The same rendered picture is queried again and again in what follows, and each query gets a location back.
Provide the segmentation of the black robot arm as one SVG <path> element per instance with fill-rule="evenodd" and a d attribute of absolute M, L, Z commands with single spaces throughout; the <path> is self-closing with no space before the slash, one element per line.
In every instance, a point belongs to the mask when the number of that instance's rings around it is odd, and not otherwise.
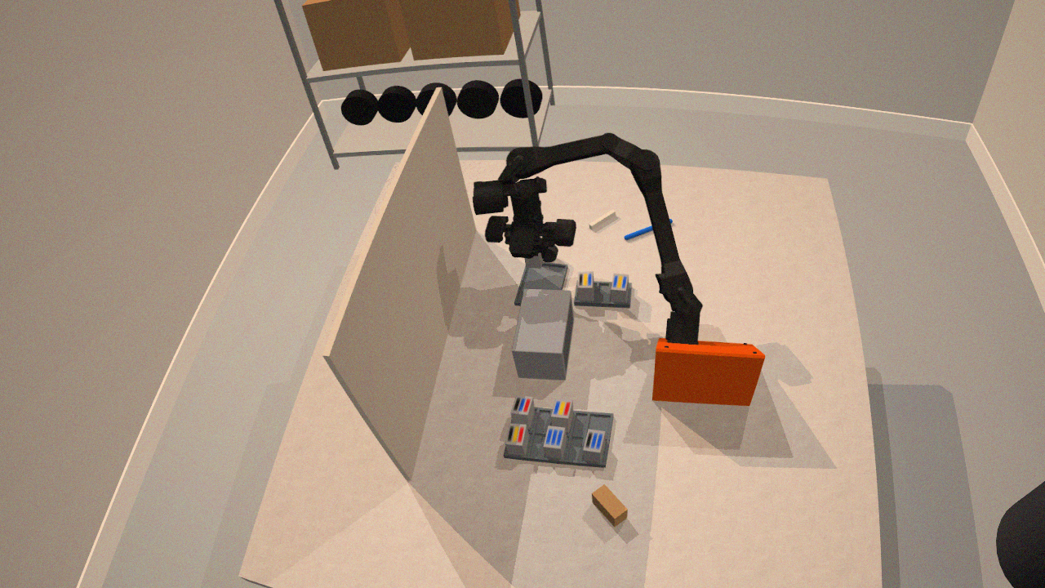
<path fill-rule="evenodd" d="M 667 319 L 667 343 L 698 345 L 700 312 L 702 304 L 693 293 L 693 284 L 684 271 L 675 244 L 674 234 L 669 224 L 667 205 L 663 196 L 660 160 L 656 152 L 641 149 L 637 145 L 605 133 L 587 139 L 578 139 L 566 144 L 529 146 L 510 150 L 506 168 L 500 181 L 475 181 L 473 205 L 475 215 L 503 212 L 511 198 L 513 211 L 527 216 L 539 211 L 539 194 L 545 193 L 545 179 L 537 177 L 553 165 L 572 161 L 611 155 L 632 172 L 635 183 L 645 198 L 648 215 L 656 234 L 656 244 L 660 254 L 661 273 L 656 273 L 658 293 L 671 305 Z M 518 181 L 520 180 L 520 181 Z M 544 253 L 544 238 L 540 237 L 537 224 L 510 227 L 510 253 L 513 257 L 532 258 Z M 675 311 L 675 312 L 674 312 Z"/>

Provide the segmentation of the blue rod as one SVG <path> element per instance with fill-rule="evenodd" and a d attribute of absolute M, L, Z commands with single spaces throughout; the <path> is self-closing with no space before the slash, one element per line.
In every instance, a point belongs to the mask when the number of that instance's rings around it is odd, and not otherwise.
<path fill-rule="evenodd" d="M 669 219 L 669 224 L 673 224 L 673 220 Z M 646 228 L 646 229 L 643 228 L 643 229 L 641 229 L 638 231 L 632 232 L 632 234 L 625 235 L 624 239 L 632 239 L 632 238 L 638 237 L 638 235 L 645 234 L 645 232 L 649 232 L 649 231 L 653 231 L 652 225 L 650 227 Z"/>

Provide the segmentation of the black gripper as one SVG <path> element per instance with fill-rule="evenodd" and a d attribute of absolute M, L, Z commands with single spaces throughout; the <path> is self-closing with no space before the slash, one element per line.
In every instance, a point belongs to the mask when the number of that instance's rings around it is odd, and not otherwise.
<path fill-rule="evenodd" d="M 510 244 L 511 225 L 508 225 L 507 222 L 509 222 L 509 218 L 507 216 L 490 216 L 485 229 L 485 238 L 487 242 L 500 243 L 501 239 L 503 239 L 503 232 L 505 232 L 505 243 Z M 539 234 L 545 240 L 544 253 L 541 253 L 542 258 L 545 258 L 545 249 L 549 246 L 554 246 L 555 244 L 559 246 L 572 246 L 572 241 L 574 241 L 577 229 L 575 221 L 568 219 L 558 219 L 557 222 L 544 224 L 544 215 L 542 215 L 541 211 L 541 201 L 539 211 L 533 213 L 533 215 L 522 216 L 513 211 L 513 222 L 518 222 L 520 225 L 527 225 L 529 222 L 537 224 Z"/>

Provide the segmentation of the beige flat panel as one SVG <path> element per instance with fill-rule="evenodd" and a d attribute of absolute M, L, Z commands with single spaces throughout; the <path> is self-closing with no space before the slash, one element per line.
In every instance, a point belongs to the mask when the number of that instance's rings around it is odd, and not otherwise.
<path fill-rule="evenodd" d="M 445 103 L 434 89 L 323 351 L 410 481 L 477 232 Z"/>

